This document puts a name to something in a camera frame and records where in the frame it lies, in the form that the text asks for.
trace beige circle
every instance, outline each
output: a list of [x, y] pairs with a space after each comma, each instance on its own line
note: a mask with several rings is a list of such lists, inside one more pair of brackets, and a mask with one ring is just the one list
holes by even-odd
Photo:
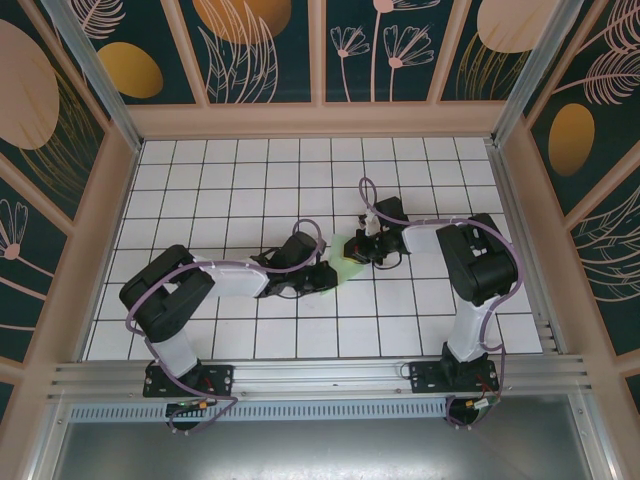
[[551, 167], [564, 177], [576, 173], [589, 157], [595, 134], [595, 123], [586, 107], [577, 103], [562, 107], [549, 133]]
[[19, 148], [42, 147], [58, 123], [55, 70], [29, 35], [0, 20], [0, 138]]
[[483, 0], [478, 10], [480, 41], [495, 52], [527, 52], [549, 21], [557, 0]]
[[98, 50], [111, 81], [120, 93], [134, 98], [157, 95], [164, 85], [158, 64], [135, 45], [114, 42]]
[[[193, 0], [193, 7], [200, 20], [218, 37], [227, 42], [244, 44], [248, 43], [250, 27], [245, 3], [256, 18], [256, 22], [258, 18], [264, 20], [272, 37], [282, 32], [291, 18], [291, 0]], [[239, 23], [227, 13], [229, 7], [238, 13]], [[234, 27], [238, 30], [238, 26], [244, 28], [246, 35], [231, 34]], [[257, 43], [257, 38], [252, 38], [251, 43]]]

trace purple cable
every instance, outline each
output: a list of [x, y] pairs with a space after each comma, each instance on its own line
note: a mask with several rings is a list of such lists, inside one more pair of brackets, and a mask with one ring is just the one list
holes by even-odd
[[[164, 374], [169, 378], [169, 380], [171, 380], [174, 384], [176, 384], [178, 387], [180, 387], [184, 391], [189, 392], [189, 393], [191, 393], [193, 395], [196, 395], [198, 397], [203, 397], [203, 398], [216, 400], [216, 401], [218, 401], [218, 400], [229, 400], [229, 401], [231, 401], [231, 403], [229, 405], [227, 405], [222, 410], [220, 410], [213, 418], [207, 420], [206, 422], [201, 422], [196, 427], [192, 428], [190, 430], [192, 433], [196, 433], [196, 432], [198, 432], [200, 430], [203, 430], [204, 428], [206, 428], [207, 426], [209, 426], [213, 422], [215, 422], [218, 418], [220, 418], [227, 411], [229, 411], [236, 403], [238, 403], [238, 398], [237, 397], [231, 397], [231, 396], [224, 396], [224, 395], [212, 395], [210, 393], [200, 392], [200, 391], [195, 390], [195, 389], [193, 389], [191, 387], [188, 387], [187, 385], [182, 383], [180, 380], [178, 380], [169, 371], [167, 366], [160, 360], [160, 357], [158, 356], [158, 353], [153, 348], [153, 345], [151, 344], [149, 339], [146, 337], [144, 332], [142, 330], [139, 330], [139, 329], [137, 329], [137, 328], [135, 328], [133, 326], [133, 319], [134, 319], [134, 316], [135, 316], [136, 312], [142, 306], [142, 304], [144, 304], [144, 302], [146, 302], [149, 299], [149, 297], [151, 295], [153, 295], [158, 289], [162, 288], [162, 286], [165, 283], [167, 283], [172, 278], [177, 277], [181, 273], [184, 273], [184, 272], [186, 272], [188, 270], [192, 270], [194, 268], [201, 268], [201, 267], [213, 267], [213, 268], [215, 268], [216, 266], [240, 266], [240, 267], [244, 267], [244, 268], [249, 268], [251, 270], [256, 270], [256, 271], [259, 271], [259, 272], [266, 272], [266, 273], [291, 273], [291, 272], [295, 272], [297, 270], [300, 270], [301, 268], [307, 266], [312, 261], [314, 261], [316, 259], [316, 256], [324, 249], [324, 247], [326, 245], [326, 242], [322, 238], [322, 231], [320, 230], [320, 226], [316, 222], [314, 222], [313, 220], [310, 220], [310, 219], [307, 219], [307, 218], [301, 218], [300, 220], [298, 220], [294, 224], [293, 233], [296, 233], [296, 231], [299, 229], [301, 223], [310, 223], [311, 225], [313, 225], [313, 227], [316, 229], [317, 241], [316, 241], [316, 248], [314, 249], [313, 253], [309, 256], [309, 258], [307, 258], [304, 262], [300, 263], [299, 265], [295, 265], [295, 266], [289, 267], [289, 268], [269, 268], [269, 267], [263, 267], [261, 265], [254, 265], [254, 264], [250, 264], [250, 263], [238, 262], [238, 261], [233, 261], [233, 260], [220, 260], [218, 262], [210, 260], [210, 261], [205, 261], [205, 262], [189, 263], [187, 265], [183, 265], [181, 267], [178, 267], [177, 269], [175, 269], [172, 272], [166, 274], [164, 277], [162, 277], [160, 280], [158, 280], [156, 283], [154, 283], [133, 304], [133, 306], [131, 307], [131, 310], [129, 310], [129, 314], [127, 315], [127, 318], [125, 320], [125, 326], [126, 326], [127, 330], [129, 330], [130, 332], [132, 332], [134, 334], [140, 335], [140, 336], [142, 336], [144, 338], [144, 342], [147, 345], [147, 348], [152, 353], [153, 358], [158, 363], [158, 365], [160, 365], [160, 368], [162, 369]], [[174, 418], [176, 417], [176, 415], [179, 415], [180, 413], [183, 413], [183, 412], [185, 412], [187, 410], [188, 410], [188, 408], [176, 410], [171, 415], [171, 417], [169, 418], [169, 426], [172, 428], [172, 430], [174, 432], [176, 431], [176, 428], [175, 428], [175, 426], [173, 424]]]
[[[471, 225], [472, 227], [476, 227], [479, 228], [480, 230], [484, 230], [485, 232], [489, 233], [490, 235], [492, 235], [493, 237], [495, 237], [500, 243], [502, 243], [505, 248], [507, 249], [507, 251], [509, 252], [509, 255], [511, 256], [511, 258], [513, 258], [514, 263], [516, 264], [516, 271], [518, 274], [518, 277], [516, 279], [516, 283], [515, 286], [509, 291], [509, 293], [507, 293], [505, 296], [503, 297], [499, 297], [497, 300], [495, 300], [491, 306], [489, 307], [489, 309], [487, 310], [487, 313], [485, 314], [484, 318], [482, 319], [482, 325], [480, 327], [480, 345], [482, 346], [482, 348], [487, 351], [487, 352], [496, 352], [498, 350], [501, 350], [501, 355], [500, 355], [500, 380], [499, 380], [499, 386], [498, 386], [498, 392], [497, 395], [500, 396], [500, 394], [502, 393], [502, 386], [504, 383], [504, 367], [505, 367], [505, 360], [506, 360], [506, 351], [504, 349], [504, 345], [501, 343], [500, 345], [496, 346], [496, 347], [489, 347], [486, 343], [485, 343], [485, 337], [487, 334], [487, 326], [489, 325], [489, 320], [491, 319], [491, 315], [493, 315], [493, 312], [495, 311], [496, 308], [498, 308], [501, 304], [503, 304], [504, 302], [506, 302], [507, 300], [509, 300], [511, 297], [513, 297], [516, 292], [518, 291], [518, 289], [522, 286], [522, 284], [524, 283], [524, 266], [522, 265], [522, 261], [520, 260], [520, 258], [518, 257], [518, 254], [515, 250], [515, 248], [513, 248], [513, 245], [511, 245], [511, 243], [509, 243], [509, 241], [504, 238], [502, 235], [500, 235], [500, 232], [497, 232], [496, 230], [494, 230], [493, 228], [485, 225], [484, 223], [481, 222], [477, 222], [475, 220], [470, 220], [468, 218], [450, 218], [450, 219], [440, 219], [440, 218], [425, 218], [422, 220], [416, 220], [414, 222], [408, 222], [408, 221], [404, 221], [404, 220], [398, 220], [397, 218], [393, 218], [393, 217], [389, 217], [388, 215], [385, 215], [381, 212], [379, 212], [378, 210], [376, 210], [376, 208], [369, 202], [368, 198], [367, 198], [367, 194], [365, 191], [365, 184], [368, 184], [371, 187], [371, 190], [373, 192], [373, 203], [377, 202], [377, 198], [378, 198], [378, 192], [376, 190], [376, 186], [373, 183], [373, 181], [371, 181], [371, 179], [367, 178], [367, 177], [362, 177], [360, 179], [360, 181], [358, 182], [358, 191], [360, 192], [360, 197], [362, 198], [362, 201], [365, 203], [365, 205], [367, 206], [367, 208], [374, 213], [376, 216], [387, 220], [388, 222], [392, 222], [398, 225], [405, 225], [405, 226], [416, 226], [416, 225], [450, 225], [450, 224], [463, 224], [463, 225]], [[449, 409], [451, 408], [451, 404], [453, 403], [453, 400], [455, 400], [455, 396], [451, 396], [447, 398], [447, 405], [446, 405], [446, 420], [450, 425], [462, 425], [461, 422], [459, 422], [458, 420], [456, 420], [455, 418], [452, 418], [449, 415]], [[487, 415], [485, 415], [484, 417], [482, 417], [478, 422], [479, 423], [481, 420], [483, 420], [484, 418], [486, 418]]]

